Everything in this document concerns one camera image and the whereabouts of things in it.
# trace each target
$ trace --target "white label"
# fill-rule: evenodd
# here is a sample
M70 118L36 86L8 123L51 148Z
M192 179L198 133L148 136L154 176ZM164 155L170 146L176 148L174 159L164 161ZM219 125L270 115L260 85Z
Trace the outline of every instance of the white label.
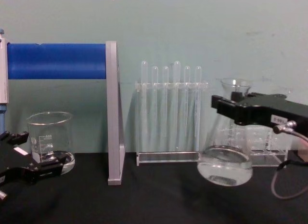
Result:
M0 177L0 183L4 182L4 180L5 180L5 176Z
M14 150L19 152L20 154L22 154L24 156L28 155L28 153L25 150L21 149L20 147L16 147L16 148L14 148Z
M270 121L274 124L285 124L286 122L288 122L288 119L276 115L271 115Z

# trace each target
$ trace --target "black table surface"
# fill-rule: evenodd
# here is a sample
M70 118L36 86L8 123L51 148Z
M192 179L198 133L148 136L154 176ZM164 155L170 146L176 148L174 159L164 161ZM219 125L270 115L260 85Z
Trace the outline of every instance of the black table surface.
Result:
M270 192L274 168L224 187L206 181L196 163L136 166L126 155L122 185L108 186L107 154L76 154L74 169L33 186L1 188L0 224L307 224L308 195L281 201ZM281 192L308 184L308 169L289 167Z

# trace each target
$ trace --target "blue padded bar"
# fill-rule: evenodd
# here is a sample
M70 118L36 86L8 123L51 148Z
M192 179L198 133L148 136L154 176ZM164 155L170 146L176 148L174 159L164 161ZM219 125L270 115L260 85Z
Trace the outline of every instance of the blue padded bar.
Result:
M106 79L105 44L8 44L9 79Z

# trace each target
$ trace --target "conical flask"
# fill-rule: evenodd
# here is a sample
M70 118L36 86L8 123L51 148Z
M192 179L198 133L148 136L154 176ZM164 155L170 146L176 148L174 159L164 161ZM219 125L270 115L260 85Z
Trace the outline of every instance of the conical flask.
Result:
M231 99L232 92L248 94L251 82L244 79L221 79L224 98ZM245 126L238 126L228 117L217 114L205 146L200 149L198 171L215 184L236 186L252 177L250 149L246 141Z

